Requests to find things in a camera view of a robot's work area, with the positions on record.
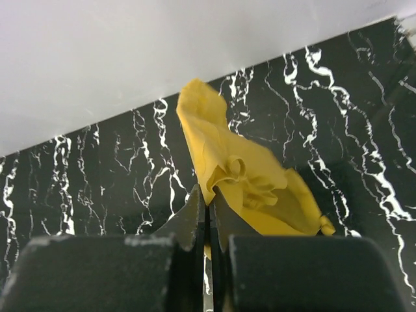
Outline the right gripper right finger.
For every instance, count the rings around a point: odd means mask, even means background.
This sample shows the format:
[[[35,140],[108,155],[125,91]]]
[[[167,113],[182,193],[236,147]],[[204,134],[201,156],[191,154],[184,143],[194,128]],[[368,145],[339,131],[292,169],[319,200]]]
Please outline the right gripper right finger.
[[[233,311],[232,269],[229,260],[231,236],[254,236],[260,234],[244,221],[227,203],[218,187],[209,204],[209,243],[213,275],[213,308],[215,311]]]

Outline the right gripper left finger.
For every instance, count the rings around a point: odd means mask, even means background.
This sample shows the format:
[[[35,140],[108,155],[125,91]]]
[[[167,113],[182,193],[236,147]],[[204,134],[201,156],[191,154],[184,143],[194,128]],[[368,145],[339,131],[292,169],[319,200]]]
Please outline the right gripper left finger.
[[[155,235],[174,239],[166,310],[203,311],[205,202],[199,185]]]

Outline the yellow mesh bra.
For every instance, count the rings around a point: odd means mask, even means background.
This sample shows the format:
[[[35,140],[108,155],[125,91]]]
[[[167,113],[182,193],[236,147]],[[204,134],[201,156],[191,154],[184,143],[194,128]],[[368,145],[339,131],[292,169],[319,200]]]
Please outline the yellow mesh bra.
[[[179,93],[176,112],[206,204],[219,188],[229,207],[265,236],[333,235],[312,192],[264,146],[230,131],[227,103],[200,79]]]

